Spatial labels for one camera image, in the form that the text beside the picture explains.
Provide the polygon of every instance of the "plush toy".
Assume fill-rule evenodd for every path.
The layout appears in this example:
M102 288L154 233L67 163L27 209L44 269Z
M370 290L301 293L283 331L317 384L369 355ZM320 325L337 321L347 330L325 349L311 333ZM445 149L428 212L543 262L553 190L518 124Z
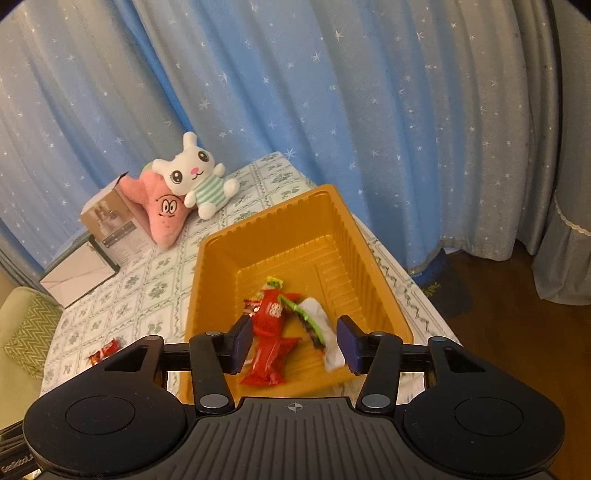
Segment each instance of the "plush toy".
M119 186L123 195L139 203L148 213L150 232L156 245L161 249L174 245L191 209L185 207L181 197L173 195L162 175L145 168L138 180L125 175Z
M174 195L185 195L185 207L197 205L199 216L209 220L237 194L237 179L222 180L226 167L215 164L210 152L197 146L197 135L183 135L183 151L171 161L157 159L152 169L164 177Z

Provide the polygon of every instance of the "tablecloth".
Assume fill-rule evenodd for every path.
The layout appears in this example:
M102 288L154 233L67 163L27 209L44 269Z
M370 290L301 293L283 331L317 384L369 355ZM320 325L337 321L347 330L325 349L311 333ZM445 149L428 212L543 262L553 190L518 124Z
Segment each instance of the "tablecloth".
M41 394L90 367L87 357L116 338L122 346L145 335L167 343L184 341L189 297L199 243L208 235L283 202L315 185L279 152L234 172L240 192L210 220L192 213L169 250L154 248L123 266L119 273L67 308L47 356ZM414 342L433 335L456 339L421 289L359 220L359 227L411 327ZM325 394L356 398L363 379L331 388ZM178 393L179 376L171 372L168 389ZM403 374L398 402L423 390L421 374Z

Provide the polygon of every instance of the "bunny face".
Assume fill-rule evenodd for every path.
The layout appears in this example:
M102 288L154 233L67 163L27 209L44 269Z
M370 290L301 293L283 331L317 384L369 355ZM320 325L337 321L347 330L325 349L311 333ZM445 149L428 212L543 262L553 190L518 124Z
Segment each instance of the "bunny face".
M197 135L183 135L183 151L171 161L154 160L152 170L164 177L174 195L186 195L213 174L215 160L207 150L197 146Z

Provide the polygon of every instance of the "blue rug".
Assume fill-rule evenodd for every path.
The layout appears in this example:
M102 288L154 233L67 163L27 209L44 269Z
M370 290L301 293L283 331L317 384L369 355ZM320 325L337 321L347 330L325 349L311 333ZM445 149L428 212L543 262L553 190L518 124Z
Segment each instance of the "blue rug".
M413 280L445 320L472 310L472 297L444 249Z

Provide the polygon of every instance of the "chevron pattern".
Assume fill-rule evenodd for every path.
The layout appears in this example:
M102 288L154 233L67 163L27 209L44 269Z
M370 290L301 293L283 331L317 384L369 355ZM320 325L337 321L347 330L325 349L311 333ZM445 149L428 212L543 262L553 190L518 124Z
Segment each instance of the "chevron pattern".
M60 321L62 309L43 297L35 296L27 315L4 352L31 376L42 379L51 339Z

